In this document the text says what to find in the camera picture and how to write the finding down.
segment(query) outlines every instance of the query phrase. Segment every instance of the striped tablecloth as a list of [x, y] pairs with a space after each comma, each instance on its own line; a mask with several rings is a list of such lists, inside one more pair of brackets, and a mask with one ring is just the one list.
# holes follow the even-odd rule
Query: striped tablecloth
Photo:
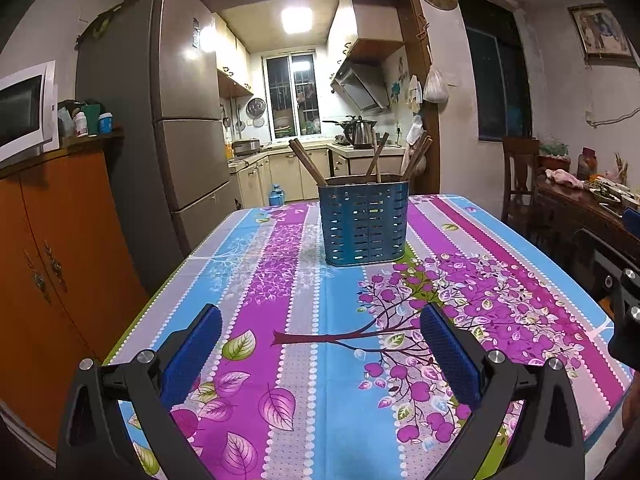
[[[206, 303], [223, 336], [174, 419], [217, 480], [423, 480], [469, 416], [417, 329], [427, 301], [512, 360], [566, 364], [585, 438], [630, 372], [612, 322], [544, 254], [459, 196], [414, 196], [393, 264], [324, 261], [317, 203], [233, 213], [153, 298], [108, 359], [157, 349]], [[121, 403], [148, 473], [163, 478]], [[513, 434], [506, 415], [490, 459]]]

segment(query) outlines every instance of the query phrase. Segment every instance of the screw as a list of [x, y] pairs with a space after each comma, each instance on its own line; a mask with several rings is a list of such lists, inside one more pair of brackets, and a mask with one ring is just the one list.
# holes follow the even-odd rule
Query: screw
[[143, 350], [137, 355], [136, 359], [138, 360], [139, 363], [146, 365], [147, 363], [150, 363], [153, 360], [155, 355], [156, 354], [154, 353], [153, 350]]
[[549, 359], [549, 361], [547, 361], [547, 363], [553, 368], [553, 370], [562, 370], [562, 368], [564, 368], [562, 361], [557, 357], [552, 357], [551, 359]]
[[500, 363], [504, 362], [504, 359], [504, 354], [499, 350], [491, 350], [489, 352], [489, 361], [491, 361], [492, 363], [496, 363], [497, 365], [499, 365]]
[[78, 367], [81, 370], [89, 370], [93, 365], [94, 365], [94, 360], [89, 357], [85, 357], [84, 359], [82, 359], [82, 361], [80, 361], [80, 364], [78, 365]]

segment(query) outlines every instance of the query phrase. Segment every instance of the framed picture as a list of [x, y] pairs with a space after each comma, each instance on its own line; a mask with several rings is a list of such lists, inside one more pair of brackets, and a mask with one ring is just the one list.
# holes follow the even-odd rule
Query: framed picture
[[634, 55], [622, 27], [603, 4], [569, 7], [580, 37], [584, 59], [634, 61]]

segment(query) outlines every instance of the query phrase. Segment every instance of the wooden chair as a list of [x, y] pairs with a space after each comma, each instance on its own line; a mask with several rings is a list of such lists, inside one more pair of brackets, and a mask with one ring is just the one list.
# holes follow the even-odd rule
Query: wooden chair
[[[533, 187], [538, 172], [538, 151], [540, 141], [504, 137], [504, 195], [502, 197], [502, 215], [500, 220], [509, 225], [513, 218], [513, 227], [522, 229], [528, 238], [530, 235], [530, 216], [533, 202]], [[528, 203], [523, 201], [529, 196]]]

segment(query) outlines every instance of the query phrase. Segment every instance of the range hood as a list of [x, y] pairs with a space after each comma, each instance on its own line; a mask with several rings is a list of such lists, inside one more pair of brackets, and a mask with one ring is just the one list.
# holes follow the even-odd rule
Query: range hood
[[338, 72], [331, 86], [346, 94], [361, 112], [375, 114], [389, 108], [385, 79], [379, 66], [349, 63]]

